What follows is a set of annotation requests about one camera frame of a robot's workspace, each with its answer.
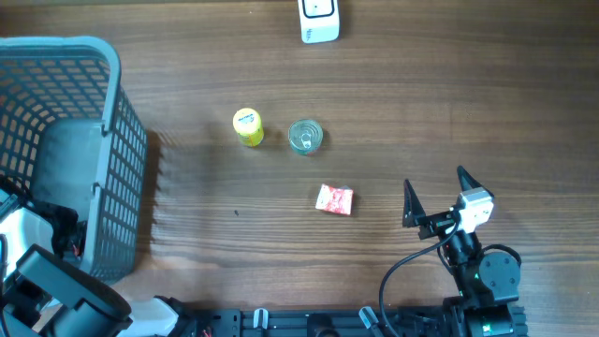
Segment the yellow cylindrical container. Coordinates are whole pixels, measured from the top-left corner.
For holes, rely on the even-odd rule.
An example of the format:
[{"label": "yellow cylindrical container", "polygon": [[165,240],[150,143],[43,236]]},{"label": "yellow cylindrical container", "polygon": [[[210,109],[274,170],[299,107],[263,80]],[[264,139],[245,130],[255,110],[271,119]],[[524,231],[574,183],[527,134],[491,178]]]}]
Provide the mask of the yellow cylindrical container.
[{"label": "yellow cylindrical container", "polygon": [[233,127],[245,146],[257,146],[264,139],[262,119],[254,109],[243,108],[233,117]]}]

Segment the wooden table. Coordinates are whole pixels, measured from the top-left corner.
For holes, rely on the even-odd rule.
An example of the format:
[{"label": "wooden table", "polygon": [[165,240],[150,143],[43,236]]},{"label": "wooden table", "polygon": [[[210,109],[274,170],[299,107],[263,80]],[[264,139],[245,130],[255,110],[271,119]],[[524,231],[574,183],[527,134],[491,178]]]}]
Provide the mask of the wooden table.
[{"label": "wooden table", "polygon": [[[583,336],[599,330],[599,7],[573,3],[341,1],[341,38],[311,46],[295,1],[5,8],[0,33],[121,55],[150,140],[128,299],[376,305],[387,269],[433,244],[401,227],[402,180],[440,212],[462,164],[496,195],[480,240],[522,254],[531,335]],[[256,149],[233,131],[242,107],[262,114]],[[327,130],[314,157],[287,142],[306,117]],[[321,183],[355,189],[351,217],[314,209]],[[393,304],[455,294],[434,254],[387,287]]]}]

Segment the red and white box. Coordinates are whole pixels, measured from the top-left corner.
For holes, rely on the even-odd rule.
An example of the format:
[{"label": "red and white box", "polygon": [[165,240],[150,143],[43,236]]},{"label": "red and white box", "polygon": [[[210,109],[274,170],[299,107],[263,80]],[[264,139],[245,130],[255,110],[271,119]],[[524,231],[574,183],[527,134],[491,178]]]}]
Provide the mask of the red and white box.
[{"label": "red and white box", "polygon": [[316,209],[349,215],[352,212],[354,190],[349,188],[334,188],[322,184],[316,200]]}]

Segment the basket bottom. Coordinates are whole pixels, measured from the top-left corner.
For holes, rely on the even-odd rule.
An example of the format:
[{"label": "basket bottom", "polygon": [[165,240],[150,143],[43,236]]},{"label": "basket bottom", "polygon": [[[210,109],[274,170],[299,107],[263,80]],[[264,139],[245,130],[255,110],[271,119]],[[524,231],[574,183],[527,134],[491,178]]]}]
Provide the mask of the basket bottom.
[{"label": "basket bottom", "polygon": [[40,139],[31,192],[36,199],[74,209],[87,220],[102,142],[101,120],[63,120]]}]

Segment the blue-gray plastic bin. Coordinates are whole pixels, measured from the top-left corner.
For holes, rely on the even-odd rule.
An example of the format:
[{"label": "blue-gray plastic bin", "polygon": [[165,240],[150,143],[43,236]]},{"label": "blue-gray plastic bin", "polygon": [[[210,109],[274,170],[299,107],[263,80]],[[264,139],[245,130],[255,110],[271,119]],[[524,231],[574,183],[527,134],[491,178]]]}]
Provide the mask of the blue-gray plastic bin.
[{"label": "blue-gray plastic bin", "polygon": [[81,259],[114,283],[131,272],[147,137],[96,37],[0,38],[0,173],[87,220]]}]

